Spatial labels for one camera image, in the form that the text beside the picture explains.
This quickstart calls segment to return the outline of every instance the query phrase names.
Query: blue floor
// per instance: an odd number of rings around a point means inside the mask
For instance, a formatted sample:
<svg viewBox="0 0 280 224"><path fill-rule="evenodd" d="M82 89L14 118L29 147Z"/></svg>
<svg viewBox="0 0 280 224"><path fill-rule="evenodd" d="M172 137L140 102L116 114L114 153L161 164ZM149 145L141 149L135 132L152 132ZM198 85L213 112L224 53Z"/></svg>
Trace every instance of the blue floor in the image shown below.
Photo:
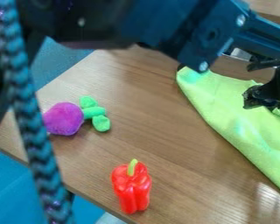
<svg viewBox="0 0 280 224"><path fill-rule="evenodd" d="M75 196L77 224L95 223L104 211ZM30 170L0 152L0 224L45 224Z"/></svg>
<svg viewBox="0 0 280 224"><path fill-rule="evenodd" d="M64 73L92 51L65 48L47 38L31 71L36 89ZM102 209L78 196L73 202L77 224L95 223L104 213ZM29 169L0 152L0 224L44 224L45 216Z"/></svg>

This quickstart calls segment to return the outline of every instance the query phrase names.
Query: screw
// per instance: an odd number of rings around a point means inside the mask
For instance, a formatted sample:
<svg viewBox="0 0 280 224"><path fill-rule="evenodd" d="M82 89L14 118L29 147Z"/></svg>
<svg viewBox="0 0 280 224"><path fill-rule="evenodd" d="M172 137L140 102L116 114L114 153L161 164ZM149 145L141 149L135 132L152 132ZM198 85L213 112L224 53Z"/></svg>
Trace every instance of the screw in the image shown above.
<svg viewBox="0 0 280 224"><path fill-rule="evenodd" d="M237 19L236 19L236 24L240 27L244 26L246 22L246 18L243 14L241 14Z"/></svg>
<svg viewBox="0 0 280 224"><path fill-rule="evenodd" d="M78 26L83 27L85 23L86 23L86 19L84 17L78 19Z"/></svg>
<svg viewBox="0 0 280 224"><path fill-rule="evenodd" d="M206 61L201 62L201 64L199 65L199 70L201 72L205 72L208 69L208 64Z"/></svg>

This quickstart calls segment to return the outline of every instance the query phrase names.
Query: braided cable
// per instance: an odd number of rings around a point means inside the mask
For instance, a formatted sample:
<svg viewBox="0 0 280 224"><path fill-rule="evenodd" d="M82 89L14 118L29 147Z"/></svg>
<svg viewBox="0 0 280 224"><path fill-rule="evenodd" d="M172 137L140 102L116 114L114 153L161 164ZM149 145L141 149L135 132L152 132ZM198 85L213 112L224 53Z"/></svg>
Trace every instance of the braided cable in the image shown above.
<svg viewBox="0 0 280 224"><path fill-rule="evenodd" d="M74 223L68 191L39 111L14 0L0 1L0 68L47 219Z"/></svg>

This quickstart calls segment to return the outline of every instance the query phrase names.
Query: red bell pepper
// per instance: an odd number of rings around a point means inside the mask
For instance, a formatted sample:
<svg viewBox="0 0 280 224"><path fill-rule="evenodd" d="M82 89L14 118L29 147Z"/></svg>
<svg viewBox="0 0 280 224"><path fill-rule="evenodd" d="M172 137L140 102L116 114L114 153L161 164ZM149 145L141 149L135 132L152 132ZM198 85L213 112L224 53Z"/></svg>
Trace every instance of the red bell pepper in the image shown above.
<svg viewBox="0 0 280 224"><path fill-rule="evenodd" d="M115 194L126 214L143 211L150 203L151 177L143 163L133 159L117 166L111 175Z"/></svg>

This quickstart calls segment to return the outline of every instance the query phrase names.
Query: toy vegetable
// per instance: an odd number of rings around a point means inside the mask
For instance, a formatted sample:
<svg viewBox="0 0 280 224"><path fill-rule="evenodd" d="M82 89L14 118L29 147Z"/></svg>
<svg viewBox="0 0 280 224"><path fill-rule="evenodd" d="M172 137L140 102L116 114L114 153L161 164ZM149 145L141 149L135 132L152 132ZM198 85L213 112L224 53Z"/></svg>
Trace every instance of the toy vegetable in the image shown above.
<svg viewBox="0 0 280 224"><path fill-rule="evenodd" d="M80 98L80 107L71 102L60 102L43 114L47 131L54 135L71 136L87 119L92 119L94 128L100 132L111 127L105 116L106 109L99 107L90 96Z"/></svg>
<svg viewBox="0 0 280 224"><path fill-rule="evenodd" d="M151 177L143 163L133 159L117 166L111 174L115 194L126 214L143 211L150 203Z"/></svg>

